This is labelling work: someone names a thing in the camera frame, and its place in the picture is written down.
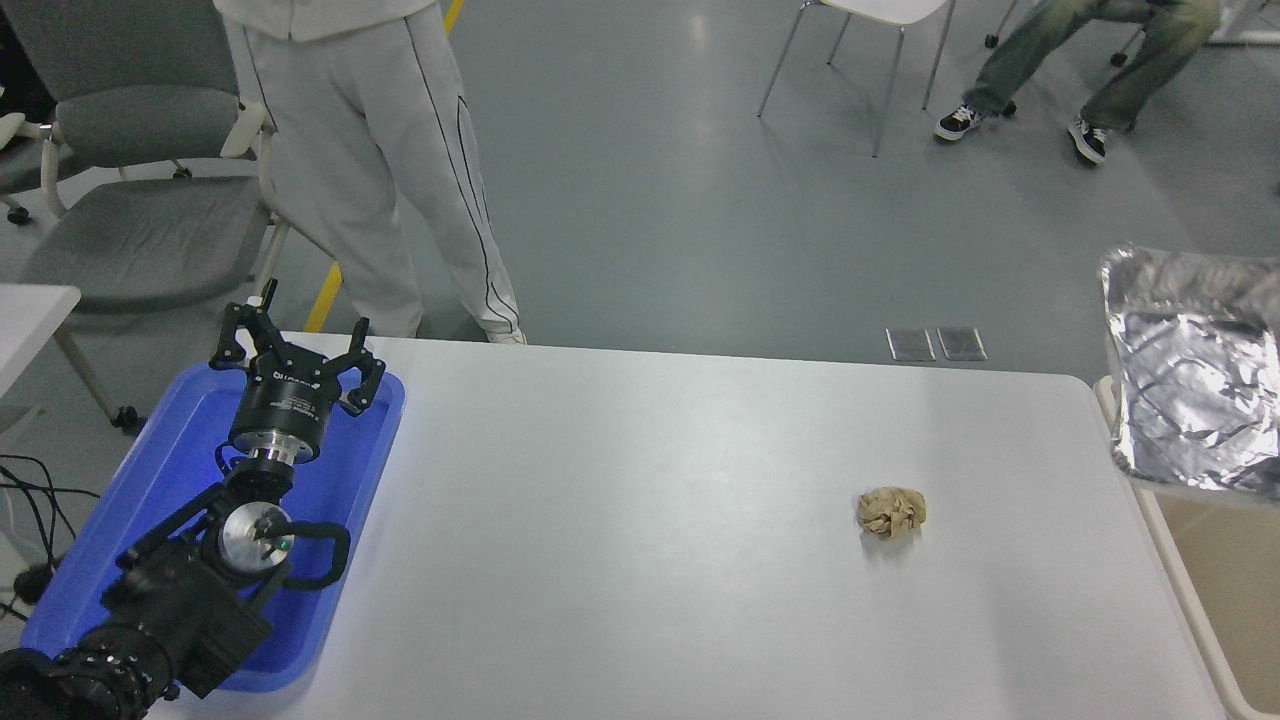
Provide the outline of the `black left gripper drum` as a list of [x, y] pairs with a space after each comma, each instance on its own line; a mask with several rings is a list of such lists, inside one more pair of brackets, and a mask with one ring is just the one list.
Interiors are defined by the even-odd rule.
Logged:
[[339, 377], [321, 368], [250, 364], [246, 387], [230, 425], [239, 451], [264, 447], [268, 438], [289, 438], [298, 451], [319, 451], [332, 407], [340, 396]]

